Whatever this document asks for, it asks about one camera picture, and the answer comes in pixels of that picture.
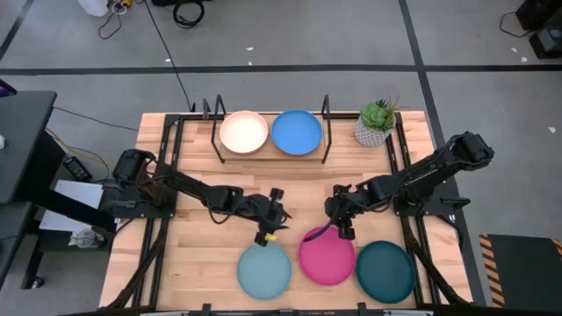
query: pink plate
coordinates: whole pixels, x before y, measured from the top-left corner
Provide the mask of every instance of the pink plate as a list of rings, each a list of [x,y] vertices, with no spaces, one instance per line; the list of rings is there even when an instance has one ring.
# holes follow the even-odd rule
[[[305,238],[321,229],[316,227]],[[353,272],[355,261],[355,249],[351,241],[340,239],[335,226],[312,241],[300,243],[300,268],[317,284],[336,285],[345,281]]]
[[[237,154],[250,154],[267,140],[267,122],[252,111],[234,112],[220,125],[220,141],[228,150]]]

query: white object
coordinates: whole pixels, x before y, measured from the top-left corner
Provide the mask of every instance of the white object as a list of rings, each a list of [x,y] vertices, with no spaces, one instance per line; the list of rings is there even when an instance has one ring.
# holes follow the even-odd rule
[[[91,229],[84,229],[80,233],[72,234],[69,246],[78,246],[79,248],[99,248],[104,241],[104,237]]]
[[[396,117],[393,116],[393,128],[396,125]],[[393,128],[383,132],[379,129],[367,127],[363,119],[359,117],[355,123],[355,139],[365,147],[376,147],[385,143],[386,138],[393,132]]]
[[[95,209],[99,207],[99,202],[101,201],[102,194],[104,193],[101,184],[79,183],[67,180],[57,181],[54,190],[66,197],[73,198],[74,200],[82,202]],[[84,229],[90,229],[91,226],[77,220],[69,219],[59,213],[47,210],[45,215],[43,215],[39,228],[43,230],[77,233]]]
[[[94,17],[103,17],[107,13],[107,0],[78,0],[86,13]]]
[[[237,154],[250,154],[267,140],[269,127],[265,119],[252,111],[237,111],[220,125],[222,145]]]

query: wooden tabletop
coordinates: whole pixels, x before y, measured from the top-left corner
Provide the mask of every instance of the wooden tabletop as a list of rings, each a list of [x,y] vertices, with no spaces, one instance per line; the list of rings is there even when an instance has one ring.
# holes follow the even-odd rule
[[[142,117],[137,148],[158,153],[165,113]],[[428,125],[422,111],[404,111],[404,129],[412,163],[433,152]],[[187,121],[184,126],[178,169],[205,183],[240,186],[245,194],[269,196],[272,187],[285,191],[282,203],[292,215],[290,229],[277,231],[277,242],[292,260],[292,280],[288,290],[270,300],[246,295],[236,281],[236,263],[256,234],[256,223],[231,218],[217,226],[207,210],[192,197],[179,194],[176,217],[170,221],[157,309],[201,310],[211,303],[213,310],[263,309],[354,309],[358,302],[368,308],[415,307],[414,297],[397,305],[381,304],[359,287],[355,275],[336,286],[321,286],[303,275],[297,261],[299,244],[310,229],[326,224],[324,200],[332,196],[335,184],[356,184],[373,176],[390,174],[386,147],[362,147],[356,142],[355,120],[332,120],[333,144],[326,164],[318,161],[229,161],[220,163],[210,143],[212,122]],[[170,145],[174,133],[170,134]],[[403,168],[394,133],[394,146]],[[113,301],[136,270],[146,220],[136,219],[113,242],[100,305]],[[466,300],[471,293],[455,230],[439,219],[425,219],[433,261],[445,279]],[[400,220],[392,211],[366,213],[353,222],[359,252],[372,241],[391,241],[404,247]],[[427,278],[418,261],[424,299],[430,302]],[[145,278],[142,302],[148,302],[151,270]]]

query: concrete floor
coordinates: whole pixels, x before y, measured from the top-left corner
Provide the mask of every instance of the concrete floor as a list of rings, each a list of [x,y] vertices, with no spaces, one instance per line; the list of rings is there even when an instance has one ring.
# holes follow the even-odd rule
[[[24,0],[0,7],[0,40],[12,28]],[[177,66],[253,65],[406,65],[412,71],[233,72],[180,77],[192,102],[223,96],[230,111],[316,110],[324,94],[334,110],[357,110],[386,92],[400,94],[400,105],[436,113],[432,126],[444,138],[471,130],[481,133],[496,152],[484,170],[459,174],[461,196],[470,198],[465,217],[483,284],[480,233],[562,239],[558,223],[562,152],[562,74],[511,71],[427,73],[435,108],[416,70],[403,13],[407,3],[425,65],[537,65],[526,39],[497,28],[501,14],[522,0],[215,0],[205,3],[205,18],[181,30],[171,14],[151,7]],[[18,90],[54,90],[56,106],[114,124],[137,127],[148,111],[187,111],[175,75],[158,74],[169,58],[143,5],[122,16],[123,27],[101,40],[97,28],[106,18],[85,14],[76,1],[35,0],[0,60],[0,76]],[[521,32],[510,17],[506,27]],[[17,75],[17,69],[80,68],[77,75]],[[130,68],[131,74],[88,75],[88,68]],[[11,69],[11,74],[2,75]],[[94,151],[115,163],[134,146],[134,132],[55,111],[48,126],[68,144]],[[84,161],[95,177],[104,168]],[[0,292],[0,312],[55,315],[97,307],[107,254],[48,255],[40,267],[47,285],[21,291],[18,285],[31,253],[26,240]],[[486,301],[490,295],[484,290]]]

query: light blue plate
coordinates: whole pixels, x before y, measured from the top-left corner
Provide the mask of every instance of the light blue plate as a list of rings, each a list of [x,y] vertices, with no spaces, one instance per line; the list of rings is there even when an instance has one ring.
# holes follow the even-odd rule
[[[308,154],[322,141],[322,125],[308,111],[284,111],[273,121],[271,138],[287,154]]]
[[[246,294],[257,299],[281,295],[291,281],[291,259],[281,246],[268,242],[266,247],[248,247],[238,261],[238,283]]]

